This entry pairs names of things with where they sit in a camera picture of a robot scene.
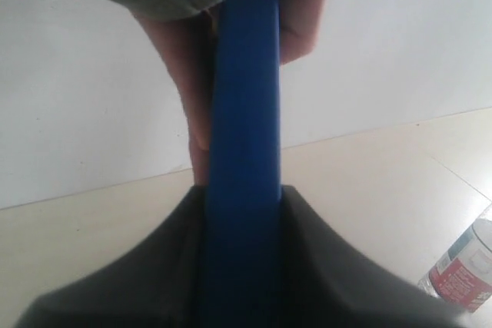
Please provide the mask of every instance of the plastic bottle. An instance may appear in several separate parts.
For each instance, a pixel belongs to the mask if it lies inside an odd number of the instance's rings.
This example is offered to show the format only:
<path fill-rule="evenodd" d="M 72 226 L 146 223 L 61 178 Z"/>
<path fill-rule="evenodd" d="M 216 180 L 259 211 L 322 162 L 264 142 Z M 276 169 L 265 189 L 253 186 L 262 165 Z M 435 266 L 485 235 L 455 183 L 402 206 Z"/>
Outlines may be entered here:
<path fill-rule="evenodd" d="M 470 312 L 492 296 L 492 205 L 461 234 L 418 286 Z"/>

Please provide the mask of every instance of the white wall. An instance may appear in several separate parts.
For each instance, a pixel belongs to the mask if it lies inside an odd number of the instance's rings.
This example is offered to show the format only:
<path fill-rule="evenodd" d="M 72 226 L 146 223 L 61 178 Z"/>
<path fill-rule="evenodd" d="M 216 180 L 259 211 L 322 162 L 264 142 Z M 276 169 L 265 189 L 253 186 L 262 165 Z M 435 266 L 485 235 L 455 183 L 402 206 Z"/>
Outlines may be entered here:
<path fill-rule="evenodd" d="M 491 0 L 329 0 L 284 146 L 492 106 Z M 189 166 L 165 68 L 105 0 L 0 0 L 0 207 Z"/>

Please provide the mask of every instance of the red label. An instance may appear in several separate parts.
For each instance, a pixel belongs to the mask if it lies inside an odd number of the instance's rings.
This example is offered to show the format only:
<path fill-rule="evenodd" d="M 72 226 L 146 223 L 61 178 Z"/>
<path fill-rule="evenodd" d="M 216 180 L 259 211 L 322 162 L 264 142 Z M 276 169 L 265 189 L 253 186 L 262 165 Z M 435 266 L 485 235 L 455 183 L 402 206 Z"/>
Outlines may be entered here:
<path fill-rule="evenodd" d="M 442 274 L 439 274 L 437 267 L 432 268 L 429 279 L 443 299 L 458 303 L 470 312 L 478 309 L 492 295 L 492 287 L 474 276 L 459 258 L 454 259 Z"/>

